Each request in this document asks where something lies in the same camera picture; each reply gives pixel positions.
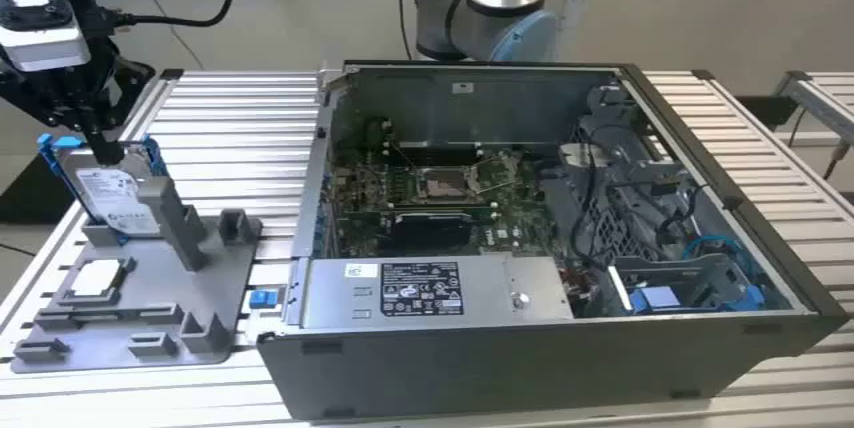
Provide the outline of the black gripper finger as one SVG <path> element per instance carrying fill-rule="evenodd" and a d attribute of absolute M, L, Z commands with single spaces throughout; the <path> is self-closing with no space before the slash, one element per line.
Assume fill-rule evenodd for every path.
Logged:
<path fill-rule="evenodd" d="M 97 163 L 104 166 L 117 165 L 124 158 L 124 148 L 108 134 L 124 126 L 126 112 L 80 108 L 77 119 L 78 132 L 84 135 Z"/>

